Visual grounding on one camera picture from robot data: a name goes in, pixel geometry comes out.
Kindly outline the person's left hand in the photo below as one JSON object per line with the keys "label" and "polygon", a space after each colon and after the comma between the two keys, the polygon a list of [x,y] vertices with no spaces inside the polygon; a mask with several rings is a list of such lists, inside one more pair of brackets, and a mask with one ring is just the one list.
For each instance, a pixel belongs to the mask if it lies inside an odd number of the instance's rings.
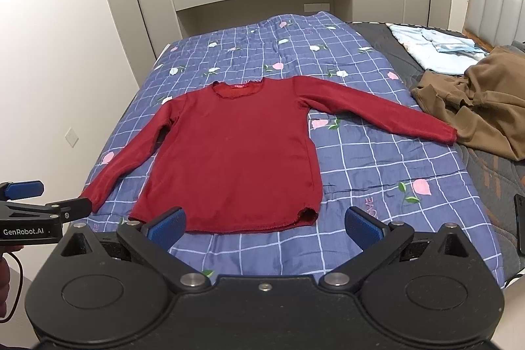
{"label": "person's left hand", "polygon": [[5,260],[5,253],[17,252],[22,249],[22,246],[11,246],[1,248],[1,266],[0,266],[0,304],[1,304],[1,316],[5,316],[6,301],[10,288],[10,268]]}

